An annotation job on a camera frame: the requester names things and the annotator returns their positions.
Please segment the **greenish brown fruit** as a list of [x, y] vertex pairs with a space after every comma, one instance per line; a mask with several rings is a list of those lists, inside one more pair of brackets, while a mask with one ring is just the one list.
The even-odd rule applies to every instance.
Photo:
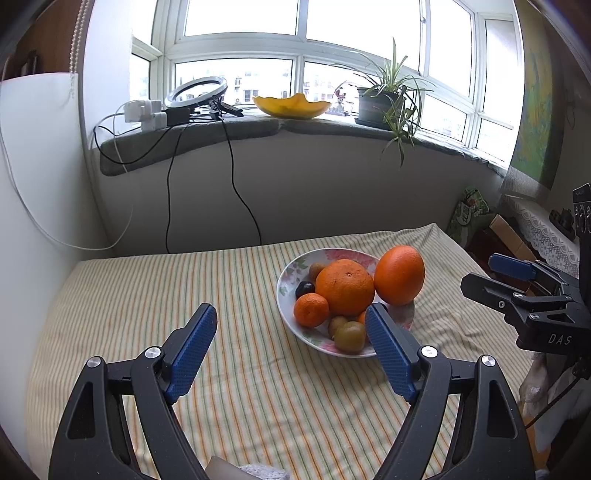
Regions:
[[348, 354], [358, 354], [366, 344], [366, 327], [356, 321], [349, 321], [335, 330], [335, 347]]

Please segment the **brown kiwi fruit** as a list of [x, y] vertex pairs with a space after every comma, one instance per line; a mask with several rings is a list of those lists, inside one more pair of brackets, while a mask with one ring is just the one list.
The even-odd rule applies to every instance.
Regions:
[[325, 269], [325, 264], [315, 262], [311, 264], [310, 269], [308, 270], [308, 277], [310, 277], [310, 281], [315, 283], [315, 280], [318, 278], [318, 275]]

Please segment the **white lace cloth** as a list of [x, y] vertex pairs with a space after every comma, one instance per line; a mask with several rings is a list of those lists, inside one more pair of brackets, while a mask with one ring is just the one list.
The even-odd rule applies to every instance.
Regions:
[[550, 221], [550, 213], [536, 202], [504, 194], [498, 204], [506, 218], [514, 218], [527, 242], [551, 267], [579, 277], [579, 245]]

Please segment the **cardboard box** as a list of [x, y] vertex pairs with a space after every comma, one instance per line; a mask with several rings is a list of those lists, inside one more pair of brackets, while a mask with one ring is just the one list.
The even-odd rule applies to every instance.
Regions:
[[495, 214], [476, 231], [468, 243], [467, 250], [483, 262], [487, 262], [495, 253], [519, 260], [537, 260], [528, 244], [499, 214]]

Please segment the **green snack bag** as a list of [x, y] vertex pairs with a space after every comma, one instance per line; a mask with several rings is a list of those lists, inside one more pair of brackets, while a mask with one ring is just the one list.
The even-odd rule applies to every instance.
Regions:
[[462, 198], [456, 204], [446, 233], [461, 247], [467, 247], [474, 235], [489, 226], [495, 213], [476, 187], [464, 190]]

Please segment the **large smooth orange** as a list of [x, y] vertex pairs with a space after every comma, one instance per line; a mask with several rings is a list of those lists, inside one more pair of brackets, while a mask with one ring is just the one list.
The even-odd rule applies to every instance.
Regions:
[[387, 303], [403, 306], [421, 292], [425, 274], [425, 263], [417, 249], [408, 245], [394, 246], [376, 266], [375, 289]]

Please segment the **striped table cloth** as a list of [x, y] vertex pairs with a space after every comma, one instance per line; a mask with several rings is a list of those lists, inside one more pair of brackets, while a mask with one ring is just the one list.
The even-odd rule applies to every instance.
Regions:
[[446, 356], [494, 356], [512, 389], [530, 355], [503, 317], [460, 289], [476, 262], [438, 226], [177, 255], [89, 260], [57, 296], [37, 348], [26, 398], [33, 471], [46, 476], [58, 424], [85, 361], [133, 359], [211, 303], [218, 327], [190, 392], [174, 410], [201, 462], [266, 464], [294, 479], [371, 479], [408, 411], [374, 358], [318, 352], [290, 332], [276, 281], [291, 260], [318, 248], [381, 256], [411, 245], [426, 281], [412, 330]]

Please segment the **large rough orange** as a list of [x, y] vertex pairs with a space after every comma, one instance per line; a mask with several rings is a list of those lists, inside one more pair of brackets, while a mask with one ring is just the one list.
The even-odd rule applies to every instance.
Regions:
[[372, 275], [349, 259], [325, 266], [315, 278], [315, 292], [328, 301], [329, 310], [335, 316], [359, 316], [375, 298]]

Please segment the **small brown kiwi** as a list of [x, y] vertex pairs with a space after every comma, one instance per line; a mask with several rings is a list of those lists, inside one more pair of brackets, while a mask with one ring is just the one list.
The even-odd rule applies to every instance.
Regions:
[[328, 324], [328, 333], [331, 339], [335, 338], [335, 333], [341, 328], [342, 326], [346, 325], [349, 322], [349, 319], [343, 316], [335, 316], [329, 320]]

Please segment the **potted spider plant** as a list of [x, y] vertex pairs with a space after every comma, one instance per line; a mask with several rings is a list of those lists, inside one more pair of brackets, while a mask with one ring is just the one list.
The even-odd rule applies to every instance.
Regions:
[[389, 59], [383, 58], [382, 63], [377, 63], [365, 52], [353, 51], [353, 53], [363, 57], [373, 71], [369, 73], [349, 65], [341, 65], [341, 68], [351, 71], [370, 83], [368, 87], [362, 88], [360, 104], [366, 105], [371, 123], [386, 126], [392, 134], [391, 140], [382, 150], [381, 155], [384, 155], [391, 145], [396, 145], [400, 156], [400, 167], [403, 167], [406, 160], [404, 144], [410, 143], [415, 146], [415, 137], [421, 128], [424, 97], [432, 92], [428, 87], [432, 82], [412, 73], [403, 72], [408, 56], [399, 58], [398, 45], [394, 37], [392, 37], [392, 55]]

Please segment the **floral white plate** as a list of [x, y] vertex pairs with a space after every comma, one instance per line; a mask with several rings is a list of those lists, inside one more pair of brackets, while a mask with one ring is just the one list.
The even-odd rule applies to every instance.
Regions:
[[[379, 259], [365, 252], [346, 249], [346, 248], [321, 248], [312, 250], [298, 256], [284, 267], [276, 283], [276, 303], [280, 310], [280, 316], [287, 328], [294, 333], [295, 337], [300, 339], [308, 346], [313, 347], [319, 352], [342, 358], [371, 358], [376, 355], [375, 349], [370, 341], [366, 341], [363, 351], [358, 354], [348, 354], [335, 347], [334, 339], [329, 337], [329, 320], [335, 315], [329, 315], [329, 319], [317, 328], [305, 328], [297, 324], [294, 319], [294, 303], [296, 303], [296, 289], [301, 281], [310, 281], [308, 270], [312, 263], [319, 262], [328, 266], [334, 261], [349, 259], [358, 262], [365, 268], [374, 280], [374, 274]], [[372, 303], [377, 302], [385, 304], [375, 289], [375, 298]], [[346, 317], [349, 321], [356, 321], [356, 317]]]

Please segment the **grey window sill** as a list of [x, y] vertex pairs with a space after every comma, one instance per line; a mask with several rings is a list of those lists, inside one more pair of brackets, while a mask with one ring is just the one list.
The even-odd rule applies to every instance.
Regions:
[[181, 155], [216, 144], [273, 137], [280, 132], [380, 140], [386, 143], [384, 150], [394, 147], [394, 135], [389, 130], [325, 119], [276, 119], [270, 116], [246, 116], [131, 132], [103, 142], [94, 134], [93, 144], [99, 154], [100, 172], [114, 177], [162, 162], [174, 153]]

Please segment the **yellow bowl on sill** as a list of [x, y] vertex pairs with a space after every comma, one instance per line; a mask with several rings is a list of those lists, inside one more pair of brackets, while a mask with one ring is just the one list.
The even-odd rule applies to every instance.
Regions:
[[260, 111], [273, 118], [310, 120], [324, 114], [332, 106], [326, 101], [308, 101], [302, 93], [287, 98], [260, 97], [253, 98]]

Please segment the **white power adapters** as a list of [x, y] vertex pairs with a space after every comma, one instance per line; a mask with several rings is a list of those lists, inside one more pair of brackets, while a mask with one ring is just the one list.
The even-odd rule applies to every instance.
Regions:
[[126, 123], [139, 123], [143, 132], [164, 129], [167, 126], [166, 113], [160, 100], [132, 100], [123, 107]]

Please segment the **wall map poster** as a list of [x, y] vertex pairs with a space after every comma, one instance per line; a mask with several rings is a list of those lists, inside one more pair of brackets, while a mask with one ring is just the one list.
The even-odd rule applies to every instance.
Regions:
[[515, 3], [524, 55], [522, 117], [511, 166], [546, 190], [552, 188], [564, 139], [564, 75], [559, 38], [528, 1]]

